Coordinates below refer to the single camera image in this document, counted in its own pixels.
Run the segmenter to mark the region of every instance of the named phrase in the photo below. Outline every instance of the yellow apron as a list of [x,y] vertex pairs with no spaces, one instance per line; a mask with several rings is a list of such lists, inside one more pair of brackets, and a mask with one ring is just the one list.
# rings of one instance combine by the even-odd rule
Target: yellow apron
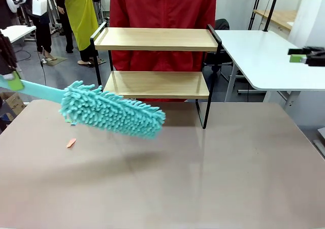
[[98,28],[92,0],[65,0],[71,29],[79,50],[90,45],[90,37]]

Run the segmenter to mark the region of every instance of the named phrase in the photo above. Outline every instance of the gray tabletop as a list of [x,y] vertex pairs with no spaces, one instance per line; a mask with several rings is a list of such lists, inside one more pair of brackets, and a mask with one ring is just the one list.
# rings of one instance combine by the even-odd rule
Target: gray tabletop
[[325,226],[324,160],[279,106],[212,103],[206,130],[195,104],[161,106],[146,141],[31,102],[0,135],[0,227]]

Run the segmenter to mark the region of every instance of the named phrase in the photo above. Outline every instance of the person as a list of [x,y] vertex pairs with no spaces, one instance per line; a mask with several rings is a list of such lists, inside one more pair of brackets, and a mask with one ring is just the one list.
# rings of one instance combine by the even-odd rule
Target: person
[[[111,0],[111,27],[214,26],[216,0]],[[201,52],[112,51],[118,71],[200,71]]]
[[51,55],[51,30],[50,30],[50,18],[46,12],[44,15],[38,17],[32,14],[31,10],[27,10],[29,18],[32,20],[34,26],[36,27],[36,45],[37,51],[42,53],[43,56],[50,60],[56,60],[54,56]]
[[60,17],[60,22],[62,24],[63,32],[67,40],[66,52],[73,53],[72,29],[70,26],[68,15],[64,13],[65,11],[67,11],[65,5],[63,5],[62,10],[60,8],[60,10],[58,11],[59,11],[59,17]]
[[56,0],[61,14],[67,13],[80,51],[79,65],[92,66],[90,37],[98,28],[92,0]]

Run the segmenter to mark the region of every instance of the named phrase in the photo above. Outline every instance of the red jacket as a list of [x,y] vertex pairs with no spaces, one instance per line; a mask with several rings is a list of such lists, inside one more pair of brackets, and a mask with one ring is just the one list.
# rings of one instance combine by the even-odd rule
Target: red jacket
[[[111,0],[111,27],[214,26],[216,0]],[[119,71],[200,71],[201,52],[112,51]]]

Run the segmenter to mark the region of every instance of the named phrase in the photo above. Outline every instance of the shoe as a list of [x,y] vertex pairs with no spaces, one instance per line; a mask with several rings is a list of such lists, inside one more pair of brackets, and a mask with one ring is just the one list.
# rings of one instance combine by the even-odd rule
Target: shoe
[[56,57],[54,57],[54,56],[52,56],[49,52],[47,52],[46,50],[44,50],[44,52],[43,52],[43,55],[44,55],[44,57],[45,57],[45,59],[51,59],[51,60],[57,60],[57,58]]
[[[93,59],[90,59],[89,62],[92,63],[92,64],[95,64],[95,62],[93,61]],[[97,62],[98,62],[98,65],[101,65],[101,64],[105,63],[106,61],[103,60],[103,59],[99,59],[98,58],[97,59]]]
[[66,46],[66,52],[68,54],[72,54],[73,53],[73,46]]
[[83,60],[79,60],[77,61],[77,63],[81,66],[86,66],[89,68],[93,68],[93,64],[90,61],[83,61]]

